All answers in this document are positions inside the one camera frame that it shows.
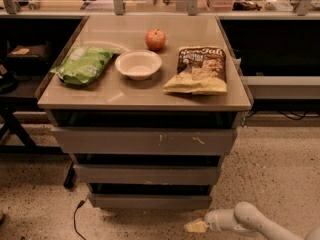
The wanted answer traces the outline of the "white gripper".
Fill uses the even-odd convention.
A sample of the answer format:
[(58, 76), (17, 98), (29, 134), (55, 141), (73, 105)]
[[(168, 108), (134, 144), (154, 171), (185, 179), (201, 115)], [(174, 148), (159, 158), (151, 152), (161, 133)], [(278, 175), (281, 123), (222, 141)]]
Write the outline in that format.
[(233, 231), (237, 225), (233, 209), (217, 209), (210, 210), (205, 215), (205, 221), (196, 219), (188, 222), (184, 229), (189, 233), (205, 233), (208, 228), (212, 231)]

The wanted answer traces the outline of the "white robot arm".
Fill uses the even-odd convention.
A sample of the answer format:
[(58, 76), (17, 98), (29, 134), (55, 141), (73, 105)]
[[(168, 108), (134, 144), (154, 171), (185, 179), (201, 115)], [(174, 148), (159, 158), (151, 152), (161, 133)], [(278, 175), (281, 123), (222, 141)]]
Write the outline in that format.
[(203, 218), (185, 224), (184, 229), (190, 233), (231, 231), (247, 237), (261, 234), (267, 240), (320, 240), (320, 227), (313, 228), (302, 238), (270, 220), (248, 202), (239, 202), (232, 209), (210, 210)]

